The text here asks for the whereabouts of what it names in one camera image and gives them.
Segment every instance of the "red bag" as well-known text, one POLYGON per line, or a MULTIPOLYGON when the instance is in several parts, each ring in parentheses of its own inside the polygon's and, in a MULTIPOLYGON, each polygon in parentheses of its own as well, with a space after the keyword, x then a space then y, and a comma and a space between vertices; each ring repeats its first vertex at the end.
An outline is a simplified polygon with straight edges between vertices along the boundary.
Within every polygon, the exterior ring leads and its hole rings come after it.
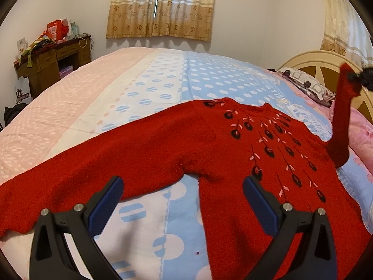
POLYGON ((53 41, 59 41, 66 37, 69 27, 63 25, 62 20, 55 20, 47 25, 47 32, 52 35, 53 41))

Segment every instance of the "white plastic bag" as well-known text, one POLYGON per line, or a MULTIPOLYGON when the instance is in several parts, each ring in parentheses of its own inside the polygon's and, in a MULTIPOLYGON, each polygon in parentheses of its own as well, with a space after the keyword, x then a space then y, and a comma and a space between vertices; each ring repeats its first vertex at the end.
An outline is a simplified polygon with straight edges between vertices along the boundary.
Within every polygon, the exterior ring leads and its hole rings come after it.
POLYGON ((16 83, 16 104, 19 103, 31 103, 32 97, 30 93, 30 85, 28 77, 19 77, 16 83))

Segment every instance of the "white wall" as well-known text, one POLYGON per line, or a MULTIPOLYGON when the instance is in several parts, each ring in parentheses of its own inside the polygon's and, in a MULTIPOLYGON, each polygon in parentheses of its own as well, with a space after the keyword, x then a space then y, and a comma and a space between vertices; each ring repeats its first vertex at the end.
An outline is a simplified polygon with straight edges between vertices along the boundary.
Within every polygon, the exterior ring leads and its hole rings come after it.
POLYGON ((325 25, 324 0, 215 0, 211 42, 106 39, 110 0, 70 2, 75 6, 71 19, 93 37, 93 59, 118 48, 146 46, 219 54, 276 68, 298 53, 320 49, 325 25))
POLYGON ((269 24, 272 0, 215 0, 211 42, 171 37, 106 39, 111 0, 71 0, 71 20, 92 35, 93 59, 129 46, 166 47, 229 56, 258 63, 269 24))
POLYGON ((300 53, 320 49, 325 30, 325 2, 275 1, 265 54, 258 65, 278 69, 300 53))
POLYGON ((0 27, 0 115, 15 102, 17 41, 25 36, 31 43, 58 18, 69 17, 81 32, 92 35, 93 59, 118 48, 146 46, 219 54, 277 68, 296 54, 319 49, 324 33, 324 0, 215 0, 211 42, 171 37, 106 39, 110 1, 18 0, 0 27))
POLYGON ((26 37, 31 44, 55 19, 66 18, 66 0, 18 0, 0 26, 0 119, 5 106, 15 105, 17 74, 13 62, 18 58, 17 41, 26 37))

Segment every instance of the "blue gripper pad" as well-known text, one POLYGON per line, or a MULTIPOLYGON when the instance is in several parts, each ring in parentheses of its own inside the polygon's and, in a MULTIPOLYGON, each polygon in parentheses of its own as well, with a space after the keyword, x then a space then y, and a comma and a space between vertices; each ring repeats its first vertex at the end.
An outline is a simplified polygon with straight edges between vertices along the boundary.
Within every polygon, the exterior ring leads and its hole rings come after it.
POLYGON ((275 238, 282 224, 281 204, 253 176, 244 179, 243 191, 264 232, 275 238))
POLYGON ((102 233, 123 191, 122 178, 114 176, 100 192, 94 193, 89 199, 83 214, 83 221, 91 237, 102 233))

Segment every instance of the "sweater sleeve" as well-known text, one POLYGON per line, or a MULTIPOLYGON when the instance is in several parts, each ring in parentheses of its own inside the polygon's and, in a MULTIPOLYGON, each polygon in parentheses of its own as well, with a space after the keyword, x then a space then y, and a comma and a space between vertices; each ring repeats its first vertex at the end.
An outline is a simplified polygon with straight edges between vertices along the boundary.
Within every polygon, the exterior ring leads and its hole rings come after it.
POLYGON ((351 101, 353 98, 360 96, 361 91, 360 82, 350 81, 347 78, 347 75, 353 72, 352 68, 346 63, 341 66, 334 108, 333 135, 325 143, 326 151, 336 168, 343 166, 349 158, 348 126, 351 101))
POLYGON ((193 102, 102 133, 0 186, 0 237, 31 230, 43 208, 61 212, 87 203, 114 175, 124 180, 122 199, 159 190, 185 173, 208 176, 214 141, 193 102))

